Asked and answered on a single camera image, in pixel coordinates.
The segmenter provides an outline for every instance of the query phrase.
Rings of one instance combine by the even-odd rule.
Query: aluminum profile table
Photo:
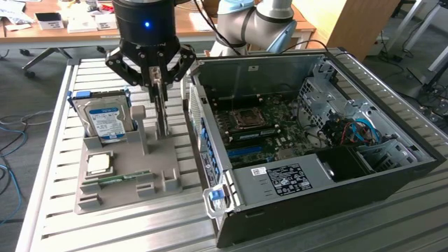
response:
[[[340,55],[339,58],[417,133],[448,156],[445,134],[351,56]],[[116,90],[124,84],[103,59],[81,60],[67,66],[16,251],[437,251],[448,247],[445,162],[385,201],[217,249],[180,106],[180,93],[185,90],[179,83],[168,92],[167,111],[184,191],[152,201],[76,215],[83,127],[65,102],[65,93],[68,90]],[[349,83],[340,81],[339,85],[352,98],[360,96]],[[145,123],[153,123],[147,92],[131,87],[131,93],[132,104],[147,106]]]

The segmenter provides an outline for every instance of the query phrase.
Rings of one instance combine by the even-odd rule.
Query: gray carpet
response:
[[[389,21],[384,36],[389,36],[393,33],[401,19],[403,16]],[[195,43],[192,45],[197,52],[211,48],[211,43]],[[415,58],[405,58],[400,64],[404,67],[415,67],[424,71],[447,45],[447,36],[433,30],[428,30],[412,49]],[[68,49],[67,51],[76,58],[100,58],[104,56],[96,51],[95,47]],[[31,52],[37,54],[41,50],[31,50]],[[32,71],[36,72],[36,78],[27,79],[20,68],[28,60],[31,60],[29,57],[21,56],[17,50],[12,50],[8,57],[0,61],[0,117],[16,114],[25,115],[40,110],[49,110],[56,103],[67,60],[60,54],[51,55],[32,68]],[[376,57],[368,57],[364,63],[381,78],[399,71],[397,67],[380,61]],[[409,80],[407,75],[408,73],[404,72],[392,76],[387,79],[387,83],[395,88],[409,88],[417,85],[416,80]],[[448,73],[445,73],[441,83],[447,83],[447,80]],[[48,115],[36,119],[45,120],[47,118],[49,118]],[[7,156],[8,165],[16,173],[25,198],[29,197],[32,191],[48,127],[48,124],[29,127],[27,131],[29,136],[27,144],[17,152]],[[9,129],[21,130],[23,125],[9,127]],[[0,148],[15,137],[16,134],[0,131]],[[0,181],[0,188],[5,186],[5,181],[5,179]],[[0,202],[0,219],[3,219],[15,210],[17,205],[17,195],[13,185],[9,186],[7,192],[0,196]],[[25,207],[27,202],[24,201],[13,219],[24,217]],[[9,252],[15,250],[20,227],[20,222],[0,226],[0,251]]]

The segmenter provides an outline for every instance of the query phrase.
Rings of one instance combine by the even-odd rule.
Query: motherboard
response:
[[[235,169],[303,156],[319,147],[293,114],[297,103],[283,95],[259,97],[256,107],[215,111],[220,135]]]

